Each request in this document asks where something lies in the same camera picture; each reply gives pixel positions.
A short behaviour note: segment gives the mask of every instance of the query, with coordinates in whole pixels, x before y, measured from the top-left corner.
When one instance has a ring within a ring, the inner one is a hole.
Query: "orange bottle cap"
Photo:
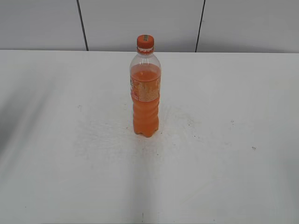
[[[137,38],[137,49],[138,49],[138,52],[140,52],[140,53],[153,52],[154,51],[154,38],[151,35],[140,35]]]

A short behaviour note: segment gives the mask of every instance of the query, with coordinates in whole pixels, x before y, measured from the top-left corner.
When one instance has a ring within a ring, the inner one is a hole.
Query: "white table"
[[[151,138],[134,55],[0,51],[0,223],[298,224],[299,55],[157,53]]]

